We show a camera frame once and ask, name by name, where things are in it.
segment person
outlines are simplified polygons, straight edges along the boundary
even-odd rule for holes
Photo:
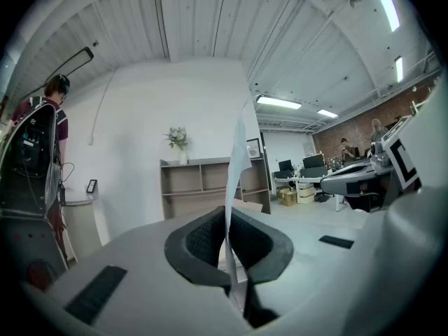
[[[57,140],[59,143],[60,160],[55,162],[60,162],[60,166],[64,165],[65,160],[65,147],[67,139],[69,138],[69,121],[67,116],[60,108],[60,105],[67,98],[70,89],[70,80],[64,75],[53,76],[45,86],[43,93],[45,97],[30,97],[24,99],[20,102],[19,106],[16,108],[11,116],[10,121],[6,127],[6,133],[8,134],[14,124],[19,122],[21,117],[28,114],[33,108],[39,106],[40,104],[51,104],[56,110],[56,127],[57,127]],[[62,238],[62,232],[64,231],[64,224],[61,218],[61,207],[59,200],[55,198],[52,206],[48,210],[47,214],[48,220],[52,225],[53,232],[55,233],[56,242],[58,243],[62,255],[67,262],[67,254],[65,252],[64,240]]]
[[[379,121],[378,118],[374,118],[372,120],[372,129],[373,129],[373,133],[372,133],[372,136],[370,137],[370,141],[372,143],[380,142],[381,138],[388,132],[387,128],[381,127],[381,122]]]
[[[342,161],[351,162],[355,160],[355,148],[347,143],[347,139],[341,139],[342,145]]]

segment red brick wall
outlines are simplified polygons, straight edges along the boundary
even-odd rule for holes
[[[424,101],[429,95],[428,87],[434,86],[433,81],[434,77],[428,78],[415,85],[416,92],[409,88],[369,111],[314,134],[316,152],[322,151],[325,159],[341,155],[341,138],[344,137],[350,145],[358,147],[360,155],[363,155],[364,150],[370,147],[372,119],[378,118],[384,127],[394,123],[397,117],[412,114],[410,109],[412,101],[415,103]]]

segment framed picture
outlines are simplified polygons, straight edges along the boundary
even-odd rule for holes
[[[87,186],[86,193],[92,194],[95,191],[95,187],[97,186],[97,179],[90,179],[89,185]]]
[[[249,158],[253,159],[261,157],[260,142],[258,138],[249,139],[246,141],[246,145]]]

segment white vase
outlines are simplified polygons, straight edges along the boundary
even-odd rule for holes
[[[181,150],[181,154],[179,155],[179,164],[180,165],[188,164],[187,152],[185,150]]]

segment white ceiling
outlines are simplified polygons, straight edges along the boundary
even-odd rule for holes
[[[95,58],[70,76],[72,90],[143,60],[229,57],[241,60],[253,96],[302,104],[255,104],[261,130],[314,132],[333,122],[319,109],[343,118],[438,67],[425,59],[430,46],[406,1],[394,3],[400,27],[392,33],[379,0],[356,9],[349,0],[37,1],[21,25],[27,44],[8,94],[21,98],[85,46]],[[401,84],[393,69],[399,55]]]

